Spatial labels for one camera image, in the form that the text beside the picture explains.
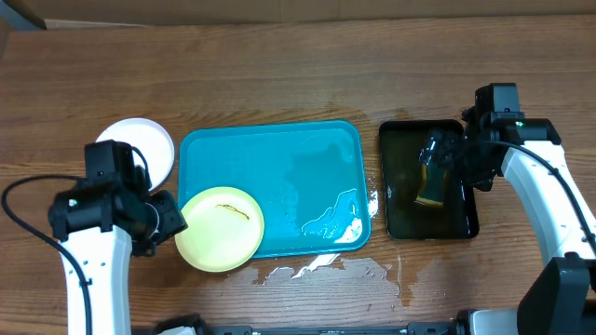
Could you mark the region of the green yellow sponge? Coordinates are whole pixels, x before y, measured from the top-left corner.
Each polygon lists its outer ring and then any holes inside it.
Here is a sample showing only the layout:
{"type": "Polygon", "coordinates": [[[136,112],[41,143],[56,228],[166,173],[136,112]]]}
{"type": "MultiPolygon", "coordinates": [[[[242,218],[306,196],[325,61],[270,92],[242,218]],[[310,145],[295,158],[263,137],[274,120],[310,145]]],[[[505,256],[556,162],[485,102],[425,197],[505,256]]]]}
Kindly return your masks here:
{"type": "Polygon", "coordinates": [[[423,164],[421,184],[415,202],[430,208],[443,208],[448,171],[444,167],[423,164]]]}

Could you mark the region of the yellow plate with sauce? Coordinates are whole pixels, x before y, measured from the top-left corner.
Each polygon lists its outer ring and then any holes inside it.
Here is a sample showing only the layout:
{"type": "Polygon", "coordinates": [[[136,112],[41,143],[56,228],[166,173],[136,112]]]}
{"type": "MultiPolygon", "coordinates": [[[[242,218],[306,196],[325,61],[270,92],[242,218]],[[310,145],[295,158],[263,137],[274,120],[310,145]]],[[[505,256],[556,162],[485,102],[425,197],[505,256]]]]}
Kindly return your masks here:
{"type": "Polygon", "coordinates": [[[214,187],[191,198],[182,214],[187,228],[175,235],[176,247],[190,265],[223,273],[249,260],[264,237],[264,214],[249,194],[214,187]]]}

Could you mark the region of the pink-white plate with sauce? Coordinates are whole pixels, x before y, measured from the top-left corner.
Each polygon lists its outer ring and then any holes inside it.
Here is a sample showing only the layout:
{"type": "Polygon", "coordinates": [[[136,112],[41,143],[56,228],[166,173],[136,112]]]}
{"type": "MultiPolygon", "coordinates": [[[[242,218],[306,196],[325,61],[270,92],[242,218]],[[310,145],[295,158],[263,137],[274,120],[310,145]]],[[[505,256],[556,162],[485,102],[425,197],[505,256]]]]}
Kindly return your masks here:
{"type": "Polygon", "coordinates": [[[156,190],[169,176],[174,165],[175,147],[170,134],[157,122],[146,118],[128,118],[105,129],[96,142],[122,141],[136,147],[148,164],[150,191],[156,190]]]}

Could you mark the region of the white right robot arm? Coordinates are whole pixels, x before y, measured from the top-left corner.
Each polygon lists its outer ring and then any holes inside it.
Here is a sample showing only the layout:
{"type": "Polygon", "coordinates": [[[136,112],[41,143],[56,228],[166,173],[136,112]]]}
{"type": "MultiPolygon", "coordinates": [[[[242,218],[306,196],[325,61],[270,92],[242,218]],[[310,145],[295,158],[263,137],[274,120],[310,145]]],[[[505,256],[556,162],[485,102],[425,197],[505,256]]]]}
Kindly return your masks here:
{"type": "Polygon", "coordinates": [[[500,119],[467,126],[463,135],[433,128],[420,154],[422,202],[439,203],[439,180],[450,173],[487,192],[503,177],[521,200],[544,268],[510,310],[477,310],[468,334],[592,334],[595,331],[595,218],[547,119],[500,119]]]}

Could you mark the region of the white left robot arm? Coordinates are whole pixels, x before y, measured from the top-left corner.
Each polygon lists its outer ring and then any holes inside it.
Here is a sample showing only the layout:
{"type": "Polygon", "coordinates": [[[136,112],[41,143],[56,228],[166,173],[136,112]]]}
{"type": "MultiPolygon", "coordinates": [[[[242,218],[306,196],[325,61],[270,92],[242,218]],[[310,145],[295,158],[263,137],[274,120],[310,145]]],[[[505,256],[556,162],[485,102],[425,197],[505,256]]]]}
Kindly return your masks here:
{"type": "Polygon", "coordinates": [[[80,181],[48,213],[62,248],[70,334],[130,334],[129,262],[187,227],[171,193],[80,181]]]}

